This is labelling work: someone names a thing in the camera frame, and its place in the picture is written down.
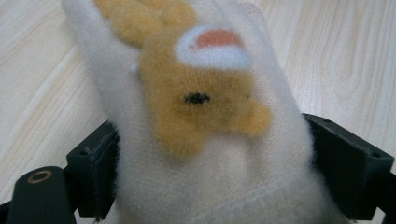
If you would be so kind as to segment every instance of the white fur patch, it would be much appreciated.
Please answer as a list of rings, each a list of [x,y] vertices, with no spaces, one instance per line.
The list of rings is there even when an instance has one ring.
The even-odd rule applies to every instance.
[[[190,29],[176,45],[177,58],[184,64],[198,68],[249,69],[250,57],[243,46],[236,44],[210,45],[205,48],[198,46],[197,41],[201,35],[219,29],[233,32],[231,29],[212,24]]]

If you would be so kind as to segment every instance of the light wood surface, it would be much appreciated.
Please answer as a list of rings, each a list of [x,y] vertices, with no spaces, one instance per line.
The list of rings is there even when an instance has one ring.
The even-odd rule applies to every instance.
[[[301,110],[395,157],[396,1],[255,2]],[[0,0],[0,203],[105,120],[60,1]]]

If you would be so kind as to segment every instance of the black plastic bracket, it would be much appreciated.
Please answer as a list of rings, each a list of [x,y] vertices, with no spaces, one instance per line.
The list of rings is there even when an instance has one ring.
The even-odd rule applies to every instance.
[[[314,165],[323,173],[340,210],[349,219],[371,220],[382,200],[384,205],[379,207],[394,215],[396,182],[391,181],[390,172],[394,159],[328,119],[304,116],[313,136]],[[386,190],[386,185],[393,187]]]

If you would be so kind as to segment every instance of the black screw hole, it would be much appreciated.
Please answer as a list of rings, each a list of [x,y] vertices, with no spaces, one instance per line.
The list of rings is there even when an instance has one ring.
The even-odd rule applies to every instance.
[[[29,184],[38,184],[40,182],[49,179],[51,176],[52,176],[52,171],[49,170],[39,171],[35,174],[30,175],[29,178],[27,179],[27,182]]]
[[[374,153],[372,154],[372,157],[381,158],[381,155],[379,155],[378,153],[374,152]]]

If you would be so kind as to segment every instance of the orange plush head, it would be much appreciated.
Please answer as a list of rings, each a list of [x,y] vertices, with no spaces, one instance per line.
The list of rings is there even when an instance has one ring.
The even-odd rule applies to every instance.
[[[122,25],[133,24],[134,29],[125,34],[118,28],[115,31],[142,50],[136,68],[143,80],[155,135],[164,148],[189,157],[201,151],[216,133],[255,137],[267,129],[270,111],[250,97],[250,59],[237,33],[223,26],[195,24],[192,9],[186,9],[188,4],[182,1],[168,1],[160,9],[143,1],[133,1],[133,5],[128,8],[139,11],[130,12],[134,16],[109,18],[117,18],[112,22],[115,27],[120,21]],[[136,16],[142,14],[141,8],[156,13],[143,20]],[[186,20],[183,14],[169,13],[181,9],[190,12]]]

